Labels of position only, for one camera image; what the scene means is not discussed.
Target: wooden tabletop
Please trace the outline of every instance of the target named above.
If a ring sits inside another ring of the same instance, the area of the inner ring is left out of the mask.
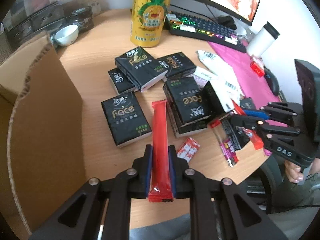
[[[94,18],[95,27],[82,33],[76,42],[59,51],[62,64],[81,94],[83,104],[83,149],[87,178],[101,180],[115,177],[130,168],[134,159],[143,156],[146,144],[152,144],[152,137],[118,149],[113,142],[110,129],[101,108],[101,102],[116,96],[108,76],[108,70],[115,68],[115,57],[135,47],[130,42],[130,11],[111,10]],[[158,58],[182,51],[196,65],[204,67],[196,51],[213,52],[206,41],[170,35],[163,31],[160,44],[147,48]],[[152,126],[152,101],[165,99],[160,81],[144,93],[136,96],[141,108]],[[168,142],[178,149],[186,138],[176,139],[168,123]],[[263,151],[255,151],[248,143],[237,152],[239,163],[230,168],[211,129],[194,135],[201,145],[190,162],[190,167],[206,177],[221,180],[231,178],[237,184],[251,175],[266,159]],[[132,200],[130,228],[160,223],[189,212],[188,200],[174,200],[172,203],[149,203],[148,200]]]

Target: keyboard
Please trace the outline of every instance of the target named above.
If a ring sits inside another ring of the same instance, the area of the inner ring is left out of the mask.
[[[166,24],[169,26],[169,32],[173,35],[211,41],[243,53],[247,52],[234,30],[216,22],[169,11],[166,17]]]

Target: black mouse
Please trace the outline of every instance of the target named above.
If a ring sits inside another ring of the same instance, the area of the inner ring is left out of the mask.
[[[270,69],[264,67],[264,78],[266,79],[268,86],[272,93],[277,97],[280,91],[279,82],[276,76],[270,71]]]

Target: yellow can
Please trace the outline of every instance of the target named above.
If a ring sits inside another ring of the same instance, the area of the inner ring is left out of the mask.
[[[160,41],[170,0],[133,0],[131,42],[153,47]]]

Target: white tumbler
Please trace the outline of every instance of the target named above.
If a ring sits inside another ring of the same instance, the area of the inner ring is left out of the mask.
[[[251,57],[261,57],[261,55],[278,38],[280,33],[269,23],[258,32],[247,47],[247,54]]]

